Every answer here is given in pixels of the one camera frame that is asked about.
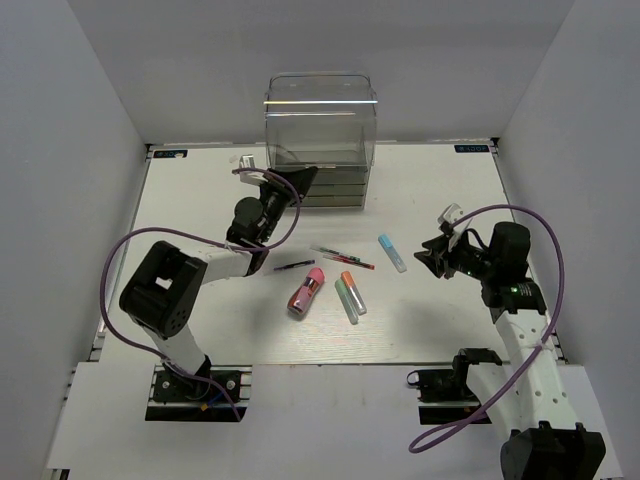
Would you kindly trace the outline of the orange capped highlighter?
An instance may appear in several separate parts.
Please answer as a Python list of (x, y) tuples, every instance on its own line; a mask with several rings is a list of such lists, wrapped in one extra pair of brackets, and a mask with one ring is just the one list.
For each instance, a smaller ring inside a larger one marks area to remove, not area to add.
[(354, 308), (358, 315), (364, 315), (367, 313), (367, 308), (364, 303), (364, 300), (356, 286), (354, 278), (352, 277), (349, 271), (343, 271), (341, 273), (341, 280), (345, 284), (347, 291), (350, 295), (351, 301), (353, 302)]

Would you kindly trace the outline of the pink glue stick tube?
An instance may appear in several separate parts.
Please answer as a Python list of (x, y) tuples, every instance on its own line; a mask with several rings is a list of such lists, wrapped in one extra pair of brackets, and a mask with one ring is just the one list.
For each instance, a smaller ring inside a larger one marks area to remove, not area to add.
[(325, 283), (325, 275), (321, 268), (312, 268), (300, 287), (287, 303), (287, 310), (293, 315), (303, 317), (309, 310), (315, 295)]

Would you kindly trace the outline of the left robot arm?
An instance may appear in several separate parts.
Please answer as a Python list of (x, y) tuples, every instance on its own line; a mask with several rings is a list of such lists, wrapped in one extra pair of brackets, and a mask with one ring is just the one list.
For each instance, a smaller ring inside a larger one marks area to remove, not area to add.
[(317, 173), (314, 166), (270, 169), (257, 183), (260, 196), (245, 197), (234, 207), (222, 248), (189, 255), (157, 241), (124, 287), (120, 309), (152, 339), (163, 367), (187, 399), (201, 400), (211, 389), (211, 361), (187, 325), (201, 286), (258, 272), (277, 223), (287, 208), (304, 199)]

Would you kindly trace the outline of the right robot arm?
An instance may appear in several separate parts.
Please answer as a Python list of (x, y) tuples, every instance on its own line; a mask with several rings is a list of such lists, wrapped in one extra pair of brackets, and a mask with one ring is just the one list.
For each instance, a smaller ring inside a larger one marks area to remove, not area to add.
[(451, 374), (461, 397), (478, 397), (491, 421), (506, 430), (500, 464), (506, 479), (593, 479), (606, 454), (603, 437), (579, 421), (561, 380), (548, 336), (547, 307), (528, 277), (529, 230), (513, 222), (493, 228), (488, 245), (474, 247), (448, 223), (415, 258), (438, 278), (461, 272), (481, 294), (514, 372), (503, 386), (501, 370), (468, 363)]

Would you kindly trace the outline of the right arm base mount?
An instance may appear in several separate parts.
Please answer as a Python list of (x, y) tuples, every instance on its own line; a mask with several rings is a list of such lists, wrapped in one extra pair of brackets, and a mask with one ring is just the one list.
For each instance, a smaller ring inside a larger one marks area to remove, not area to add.
[(406, 376), (407, 386), (418, 391), (420, 424), (444, 425), (470, 417), (481, 406), (467, 386), (469, 368), (489, 363), (501, 366), (502, 360), (488, 348), (463, 348), (451, 366), (413, 370)]

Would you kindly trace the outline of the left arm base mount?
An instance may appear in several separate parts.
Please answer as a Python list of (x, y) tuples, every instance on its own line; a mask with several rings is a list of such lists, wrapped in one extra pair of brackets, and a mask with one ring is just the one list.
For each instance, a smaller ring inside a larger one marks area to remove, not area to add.
[(148, 422), (237, 423), (249, 406), (250, 366), (212, 367), (210, 378), (225, 391), (208, 383), (182, 382), (170, 370), (156, 365), (145, 420)]

